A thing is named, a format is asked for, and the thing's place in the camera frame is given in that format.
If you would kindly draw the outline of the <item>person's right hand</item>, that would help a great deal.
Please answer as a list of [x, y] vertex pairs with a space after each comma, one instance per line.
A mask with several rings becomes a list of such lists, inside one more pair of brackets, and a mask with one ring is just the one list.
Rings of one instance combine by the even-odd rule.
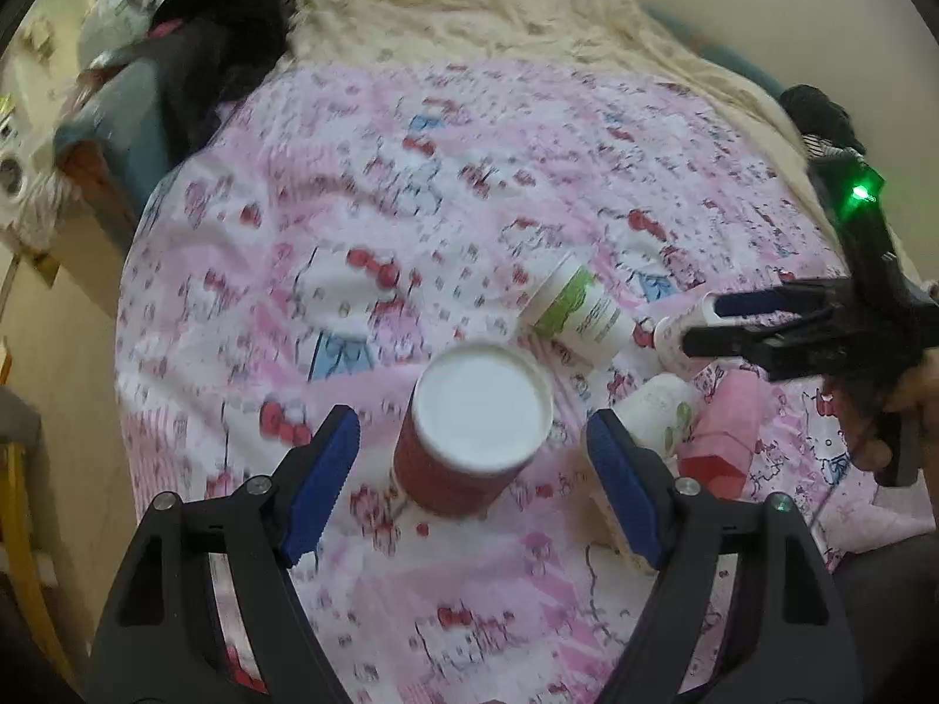
[[[891, 453], [874, 434], [877, 408], [861, 408], [848, 397], [842, 380], [826, 378], [823, 391], [832, 397], [834, 412], [852, 453], [854, 464], [866, 472], [883, 471]], [[923, 361], [906, 370], [898, 385], [885, 401], [885, 412], [915, 412], [920, 420], [920, 446], [923, 473], [926, 478], [937, 475], [937, 350], [926, 351]]]

